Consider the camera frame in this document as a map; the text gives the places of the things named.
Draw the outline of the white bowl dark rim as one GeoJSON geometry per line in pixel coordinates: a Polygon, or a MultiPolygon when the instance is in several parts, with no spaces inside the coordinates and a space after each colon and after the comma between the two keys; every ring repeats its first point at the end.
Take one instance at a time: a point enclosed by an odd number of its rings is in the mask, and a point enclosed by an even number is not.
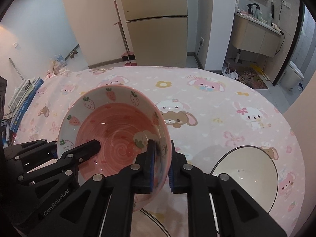
{"type": "Polygon", "coordinates": [[[270,212],[278,191],[275,163],[261,148],[240,146],[226,153],[211,175],[232,177],[266,212],[270,212]]]}

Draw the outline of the pink strawberry bowl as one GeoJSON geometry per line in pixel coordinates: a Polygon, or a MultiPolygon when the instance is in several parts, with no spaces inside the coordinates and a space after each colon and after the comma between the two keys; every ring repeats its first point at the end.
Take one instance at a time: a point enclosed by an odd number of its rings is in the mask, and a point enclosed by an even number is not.
{"type": "Polygon", "coordinates": [[[118,173],[135,163],[150,140],[155,141],[153,191],[135,195],[134,209],[143,208],[155,198],[168,175],[172,144],[162,113],[146,95],[132,87],[110,84],[76,100],[59,129],[58,157],[91,140],[99,141],[101,149],[79,167],[84,180],[96,173],[118,173]]]}

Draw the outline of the stack of blue books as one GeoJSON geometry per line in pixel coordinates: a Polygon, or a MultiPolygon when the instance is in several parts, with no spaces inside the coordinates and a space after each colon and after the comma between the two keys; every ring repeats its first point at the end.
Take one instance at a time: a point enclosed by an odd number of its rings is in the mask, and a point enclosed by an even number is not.
{"type": "Polygon", "coordinates": [[[19,87],[14,91],[9,103],[10,131],[16,133],[24,114],[29,108],[36,92],[44,83],[40,77],[23,80],[19,87]]]}

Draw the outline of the pink cartoon tablecloth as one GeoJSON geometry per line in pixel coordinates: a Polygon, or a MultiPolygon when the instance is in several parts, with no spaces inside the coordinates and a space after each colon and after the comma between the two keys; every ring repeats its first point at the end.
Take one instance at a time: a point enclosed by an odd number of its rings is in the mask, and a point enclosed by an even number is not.
{"type": "MultiPolygon", "coordinates": [[[[56,141],[71,106],[97,87],[119,84],[146,95],[165,120],[172,148],[211,174],[215,164],[240,146],[263,149],[273,160],[278,191],[269,215],[291,234],[305,191],[302,152],[283,115],[257,91],[225,76],[190,68],[122,66],[65,71],[44,81],[18,128],[16,143],[56,141]]],[[[173,194],[168,175],[143,207],[171,236],[188,235],[187,198],[173,194]]]]}

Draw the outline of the red broom with dustpan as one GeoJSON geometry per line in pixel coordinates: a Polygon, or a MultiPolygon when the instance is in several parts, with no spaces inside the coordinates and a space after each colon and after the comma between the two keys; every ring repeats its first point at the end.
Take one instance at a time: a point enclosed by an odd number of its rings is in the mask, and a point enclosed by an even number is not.
{"type": "Polygon", "coordinates": [[[123,61],[127,61],[124,64],[125,66],[137,66],[136,62],[132,62],[133,60],[135,60],[135,56],[134,56],[134,53],[129,50],[129,46],[128,46],[127,39],[126,39],[126,36],[125,36],[125,33],[124,33],[124,29],[123,29],[123,25],[122,25],[122,21],[121,21],[120,15],[119,15],[119,10],[118,10],[118,6],[117,6],[116,0],[114,0],[114,7],[115,7],[115,10],[116,10],[116,13],[117,13],[117,18],[118,18],[118,22],[116,22],[115,25],[118,25],[118,27],[119,27],[120,34],[121,34],[121,37],[122,37],[122,40],[123,40],[123,45],[124,45],[124,48],[125,48],[125,53],[122,55],[122,60],[123,61]]]}

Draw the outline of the patterned bathroom floor mat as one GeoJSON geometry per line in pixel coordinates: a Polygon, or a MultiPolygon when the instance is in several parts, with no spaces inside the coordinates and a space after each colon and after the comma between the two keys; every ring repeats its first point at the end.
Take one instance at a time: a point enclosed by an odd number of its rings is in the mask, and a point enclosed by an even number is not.
{"type": "Polygon", "coordinates": [[[259,89],[268,89],[266,84],[263,82],[261,77],[257,74],[257,72],[253,69],[246,69],[246,70],[238,70],[238,79],[237,81],[245,84],[246,86],[259,90],[259,89]]]}

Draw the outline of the beige refrigerator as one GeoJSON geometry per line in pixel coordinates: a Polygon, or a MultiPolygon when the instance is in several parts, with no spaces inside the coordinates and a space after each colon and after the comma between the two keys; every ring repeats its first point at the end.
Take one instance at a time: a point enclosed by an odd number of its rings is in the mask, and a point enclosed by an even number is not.
{"type": "Polygon", "coordinates": [[[187,0],[121,0],[139,66],[184,67],[187,0]]]}

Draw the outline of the beige bathroom vanity cabinet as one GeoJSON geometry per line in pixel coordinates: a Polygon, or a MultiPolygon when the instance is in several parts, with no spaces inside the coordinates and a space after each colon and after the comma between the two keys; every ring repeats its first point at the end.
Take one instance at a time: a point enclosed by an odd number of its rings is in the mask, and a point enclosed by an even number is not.
{"type": "Polygon", "coordinates": [[[273,58],[281,44],[281,33],[265,23],[236,13],[230,42],[238,50],[273,58]]]}

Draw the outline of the white hair dryer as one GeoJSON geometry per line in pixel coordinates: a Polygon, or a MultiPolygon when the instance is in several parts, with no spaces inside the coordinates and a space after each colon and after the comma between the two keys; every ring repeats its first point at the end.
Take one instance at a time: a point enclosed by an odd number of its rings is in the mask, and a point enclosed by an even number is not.
{"type": "Polygon", "coordinates": [[[284,33],[280,30],[280,28],[275,23],[270,23],[271,28],[279,32],[281,35],[284,35],[284,33]]]}

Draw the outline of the black faucet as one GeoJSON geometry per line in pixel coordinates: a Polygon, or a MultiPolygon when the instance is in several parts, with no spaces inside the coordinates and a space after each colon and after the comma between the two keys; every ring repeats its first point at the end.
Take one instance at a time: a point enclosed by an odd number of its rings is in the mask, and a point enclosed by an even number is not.
{"type": "Polygon", "coordinates": [[[260,5],[257,3],[250,3],[246,5],[248,7],[248,14],[254,15],[253,7],[256,7],[257,10],[260,10],[260,5]]]}

